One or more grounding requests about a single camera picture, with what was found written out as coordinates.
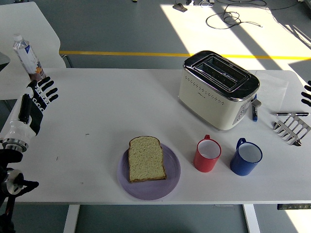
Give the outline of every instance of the white table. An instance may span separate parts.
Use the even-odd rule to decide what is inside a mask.
[[[12,164],[38,188],[18,202],[69,204],[249,204],[310,203],[311,134],[302,146],[289,146],[273,130],[276,117],[259,108],[248,111],[229,131],[219,131],[196,117],[178,100],[181,70],[46,69],[59,98],[45,111],[41,130]],[[309,111],[300,102],[303,86],[291,71],[258,71],[289,82],[281,107]],[[311,125],[310,117],[303,118]],[[8,123],[1,131],[4,136]],[[197,142],[205,134],[218,141],[222,155],[210,173],[192,165]],[[117,166],[128,142],[140,135],[157,137],[181,164],[176,188],[158,201],[128,195],[117,180]],[[229,168],[240,137],[259,145],[263,160],[248,176]]]

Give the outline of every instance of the pen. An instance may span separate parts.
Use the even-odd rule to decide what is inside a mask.
[[[274,113],[273,115],[275,116],[289,116],[290,114],[292,113]],[[293,113],[295,114],[296,116],[299,116],[299,117],[306,117],[306,116],[309,116],[310,113]]]
[[[253,121],[257,121],[258,120],[258,112],[257,112],[257,108],[255,106],[253,107]]]

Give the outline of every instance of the bottle label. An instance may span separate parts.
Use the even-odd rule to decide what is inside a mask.
[[[24,49],[15,51],[31,80],[36,79],[37,81],[40,81],[46,77],[40,62],[30,45]]]

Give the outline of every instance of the toaster slot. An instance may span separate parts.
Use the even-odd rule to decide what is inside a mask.
[[[240,86],[247,78],[246,75],[214,56],[204,60],[195,69],[227,91]]]

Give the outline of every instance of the toast rack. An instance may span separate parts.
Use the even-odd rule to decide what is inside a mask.
[[[301,146],[300,140],[310,131],[310,126],[295,114],[281,122],[274,123],[273,130],[281,136],[289,145]]]

